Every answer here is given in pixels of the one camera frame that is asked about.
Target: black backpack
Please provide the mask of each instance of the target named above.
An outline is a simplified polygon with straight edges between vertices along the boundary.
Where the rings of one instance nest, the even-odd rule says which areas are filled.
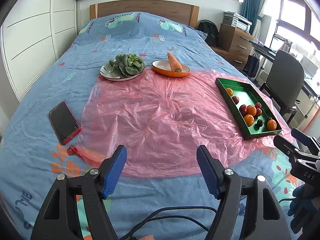
[[[212,21],[202,20],[199,23],[198,30],[208,35],[207,38],[205,39],[205,42],[209,46],[218,46],[219,32],[218,32],[218,28]]]

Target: shopping bag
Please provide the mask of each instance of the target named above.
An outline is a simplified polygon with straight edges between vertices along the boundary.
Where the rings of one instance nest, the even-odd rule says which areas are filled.
[[[243,71],[247,73],[249,77],[255,77],[257,74],[260,64],[259,56],[260,54],[256,52],[252,56],[249,55],[248,57],[247,63],[245,64]]]

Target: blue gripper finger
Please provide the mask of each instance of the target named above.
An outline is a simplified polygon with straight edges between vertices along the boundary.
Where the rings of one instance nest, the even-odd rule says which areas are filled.
[[[114,192],[126,161],[127,149],[123,145],[119,145],[111,158],[105,159],[100,165],[100,176],[104,178],[104,187],[101,192],[103,199]]]
[[[198,147],[196,156],[209,193],[221,199],[225,192],[222,174],[224,167],[219,160],[212,158],[205,145]]]
[[[293,128],[291,130],[291,135],[305,146],[310,146],[312,143],[311,138],[303,132],[300,132],[298,129]]]

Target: bed headboard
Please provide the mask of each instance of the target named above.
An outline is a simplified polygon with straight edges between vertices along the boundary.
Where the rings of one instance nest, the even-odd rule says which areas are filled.
[[[148,12],[196,28],[199,7],[164,0],[119,0],[90,5],[90,20],[125,12]]]

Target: orange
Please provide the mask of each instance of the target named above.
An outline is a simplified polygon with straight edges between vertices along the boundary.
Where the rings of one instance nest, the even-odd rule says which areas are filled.
[[[243,119],[248,127],[250,127],[254,123],[254,118],[251,114],[247,114]]]
[[[253,105],[247,106],[247,113],[255,116],[257,114],[257,109]]]
[[[233,90],[231,88],[227,88],[226,91],[228,92],[229,96],[233,95]]]
[[[269,131],[274,131],[275,129],[277,129],[277,123],[275,120],[271,119],[268,121],[267,123],[267,128]]]

